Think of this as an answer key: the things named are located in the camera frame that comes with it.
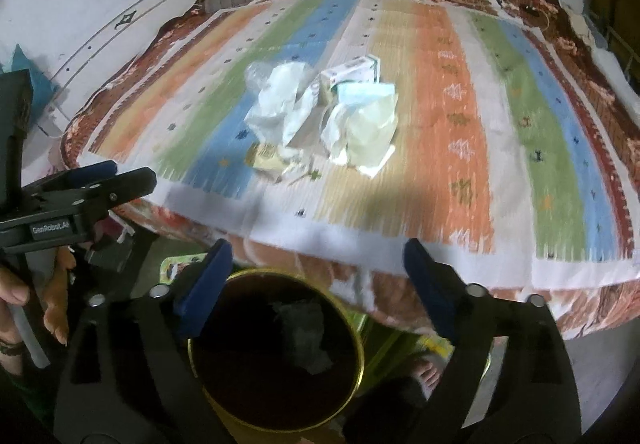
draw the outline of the trash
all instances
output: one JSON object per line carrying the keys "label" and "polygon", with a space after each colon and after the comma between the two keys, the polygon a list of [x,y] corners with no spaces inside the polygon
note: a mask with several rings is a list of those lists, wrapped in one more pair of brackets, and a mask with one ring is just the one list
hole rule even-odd
{"label": "trash", "polygon": [[349,164],[374,177],[395,151],[391,145],[398,126],[395,85],[350,84],[358,90],[350,94],[341,92],[343,85],[338,85],[338,104],[331,110],[320,139],[332,163]]}
{"label": "trash", "polygon": [[380,82],[375,56],[359,56],[319,75],[306,63],[253,62],[244,78],[257,97],[244,122],[259,140],[245,162],[273,182],[293,183],[309,175],[311,154],[322,145],[329,161],[371,178],[396,150],[391,145],[398,126],[396,86]]}
{"label": "trash", "polygon": [[304,368],[312,376],[329,370],[334,362],[322,349],[324,314],[318,300],[275,301],[271,307],[282,322],[286,360],[293,366]]}
{"label": "trash", "polygon": [[244,78],[247,89],[257,95],[244,122],[261,143],[286,147],[318,103],[316,71],[300,62],[253,62]]}
{"label": "trash", "polygon": [[378,166],[396,133],[398,94],[357,108],[345,124],[347,155],[353,166]]}
{"label": "trash", "polygon": [[324,105],[334,105],[337,101],[334,87],[345,81],[363,83],[380,82],[380,59],[372,54],[359,56],[350,62],[337,65],[320,73],[320,95]]}
{"label": "trash", "polygon": [[251,145],[244,162],[273,182],[297,179],[306,175],[311,167],[311,157],[304,150],[271,143]]}

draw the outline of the small package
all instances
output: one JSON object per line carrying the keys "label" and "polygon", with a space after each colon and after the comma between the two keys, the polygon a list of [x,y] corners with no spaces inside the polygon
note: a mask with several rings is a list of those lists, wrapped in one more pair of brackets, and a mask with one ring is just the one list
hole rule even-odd
{"label": "small package", "polygon": [[254,143],[246,153],[244,162],[273,182],[297,179],[308,173],[311,157],[303,150],[271,143]]}
{"label": "small package", "polygon": [[320,97],[323,105],[337,101],[335,86],[346,81],[362,83],[380,82],[380,59],[372,54],[359,56],[350,62],[337,65],[320,73]]}

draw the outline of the orange stripe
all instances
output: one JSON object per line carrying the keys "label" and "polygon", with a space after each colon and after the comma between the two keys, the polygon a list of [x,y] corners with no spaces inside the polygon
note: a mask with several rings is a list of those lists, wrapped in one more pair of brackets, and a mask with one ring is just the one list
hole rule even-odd
{"label": "orange stripe", "polygon": [[417,157],[407,179],[423,184],[431,207],[411,215],[406,234],[490,252],[486,140],[465,54],[443,8],[423,6],[416,25],[415,135],[408,141]]}
{"label": "orange stripe", "polygon": [[370,52],[382,60],[383,81],[396,83],[396,153],[374,179],[332,167],[315,218],[490,252],[486,141],[462,45],[446,12],[385,1]]}
{"label": "orange stripe", "polygon": [[146,126],[175,92],[268,5],[251,6],[234,12],[197,44],[190,47],[168,71],[149,85],[120,115],[97,153],[110,159],[124,161]]}

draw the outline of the gold rim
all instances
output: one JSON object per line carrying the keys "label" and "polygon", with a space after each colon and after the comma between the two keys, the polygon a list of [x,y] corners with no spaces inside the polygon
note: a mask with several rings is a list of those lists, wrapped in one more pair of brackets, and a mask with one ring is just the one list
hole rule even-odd
{"label": "gold rim", "polygon": [[[335,411],[335,413],[333,413],[331,416],[327,417],[326,419],[324,419],[323,421],[317,424],[313,424],[312,426],[307,426],[300,429],[268,429],[268,428],[262,428],[260,426],[254,426],[254,424],[246,422],[236,417],[232,413],[229,413],[228,411],[226,411],[225,408],[223,408],[218,401],[216,401],[213,397],[211,397],[211,395],[209,394],[209,392],[207,392],[207,389],[203,385],[202,391],[204,392],[205,397],[209,401],[209,404],[212,406],[212,408],[214,408],[215,410],[220,410],[233,421],[258,431],[264,431],[269,433],[299,433],[302,431],[308,431],[310,429],[317,428],[319,426],[322,426],[322,424],[326,424],[332,418],[338,415],[342,410],[344,410],[344,408],[347,406],[347,404],[349,404],[350,400],[358,391],[360,383],[362,382],[362,376],[364,374],[364,347],[362,345],[362,339],[360,339],[360,335],[357,333],[355,327],[351,324],[349,317],[347,315],[347,312],[344,309],[344,307],[340,304],[340,302],[338,302],[338,300],[335,299],[335,297],[332,296],[331,293],[327,293],[327,291],[320,289],[319,287],[310,283],[306,278],[297,277],[296,275],[292,275],[290,273],[281,271],[279,269],[266,268],[266,269],[245,269],[244,271],[239,271],[238,273],[231,275],[226,279],[226,281],[235,280],[236,278],[242,278],[247,275],[278,275],[280,277],[289,278],[290,280],[303,283],[304,285],[306,285],[310,289],[313,289],[314,291],[316,291],[316,293],[324,297],[324,299],[326,299],[334,307],[334,309],[337,310],[338,315],[340,315],[340,317],[342,318],[342,321],[344,321],[345,325],[347,325],[349,334],[351,334],[351,340],[353,341],[353,344],[356,348],[356,360],[357,360],[356,378],[353,382],[353,386],[351,387],[350,394],[348,395],[344,403],[341,405],[341,407]],[[196,377],[196,379],[198,379],[198,372],[196,370],[195,364],[193,363],[193,351],[191,347],[191,342],[192,342],[191,339],[187,340],[187,352],[189,354],[189,364],[191,365],[191,372],[193,372],[193,375]]]}

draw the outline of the bracelet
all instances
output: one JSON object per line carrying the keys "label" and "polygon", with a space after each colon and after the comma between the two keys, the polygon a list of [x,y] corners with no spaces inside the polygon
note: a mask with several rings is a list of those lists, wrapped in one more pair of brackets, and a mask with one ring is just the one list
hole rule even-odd
{"label": "bracelet", "polygon": [[0,354],[9,357],[20,356],[26,348],[24,341],[20,343],[6,343],[0,339]]}

